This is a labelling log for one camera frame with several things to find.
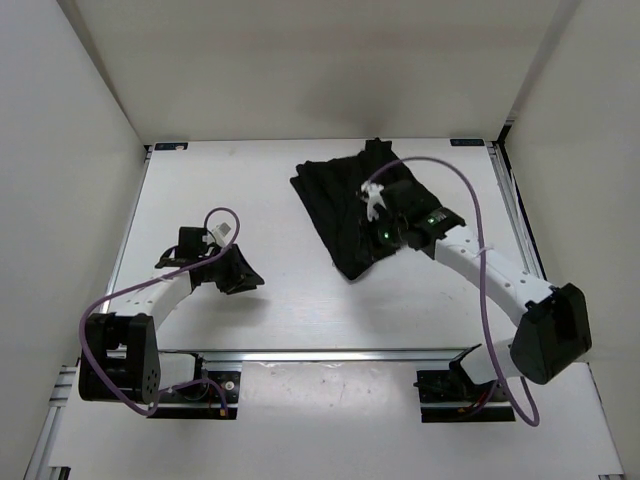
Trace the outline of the black skirt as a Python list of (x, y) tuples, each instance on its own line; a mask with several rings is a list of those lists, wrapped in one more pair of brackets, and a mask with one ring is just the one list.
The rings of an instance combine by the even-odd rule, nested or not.
[(374, 138), (354, 156), (298, 164), (290, 179), (334, 266), (349, 281), (397, 251), (372, 239), (376, 232), (360, 198), (362, 183), (397, 158), (390, 140)]

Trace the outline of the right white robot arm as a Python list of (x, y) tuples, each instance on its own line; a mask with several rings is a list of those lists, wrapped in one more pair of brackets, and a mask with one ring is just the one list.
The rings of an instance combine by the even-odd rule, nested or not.
[(592, 347), (586, 298), (575, 285), (552, 285), (520, 269), (494, 250), (484, 250), (465, 220), (428, 190), (408, 180), (361, 187), (367, 220), (384, 246), (421, 251), (460, 274), (493, 301), (516, 328), (511, 339), (485, 342), (449, 364), (449, 387), (460, 399), (485, 384), (524, 377), (545, 385)]

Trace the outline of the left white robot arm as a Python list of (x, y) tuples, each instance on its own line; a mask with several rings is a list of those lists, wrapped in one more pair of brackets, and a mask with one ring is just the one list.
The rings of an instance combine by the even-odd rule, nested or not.
[(226, 223), (211, 229), (180, 228), (178, 243), (163, 252), (155, 265), (153, 285), (136, 288), (115, 312), (88, 317), (83, 351), (90, 352), (94, 360), (81, 360), (82, 399), (118, 399), (95, 366), (134, 405), (152, 404), (174, 388), (188, 400), (206, 395), (210, 377), (202, 357), (195, 352), (160, 352), (157, 331), (179, 303), (205, 283), (214, 284), (226, 295), (264, 284), (233, 238), (234, 232)]

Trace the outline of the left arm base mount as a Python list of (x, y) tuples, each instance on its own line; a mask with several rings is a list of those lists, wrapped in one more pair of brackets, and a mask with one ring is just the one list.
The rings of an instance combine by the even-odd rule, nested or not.
[(153, 419), (236, 420), (239, 363), (209, 360), (197, 353), (160, 354), (160, 394)]

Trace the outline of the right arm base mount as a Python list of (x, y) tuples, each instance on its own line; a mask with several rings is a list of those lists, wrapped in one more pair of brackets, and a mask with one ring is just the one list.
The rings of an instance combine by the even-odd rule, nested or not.
[(477, 344), (458, 354), (447, 370), (416, 371), (413, 386), (418, 390), (423, 424), (515, 421), (513, 408), (496, 380), (476, 385), (462, 371), (461, 361), (479, 347)]

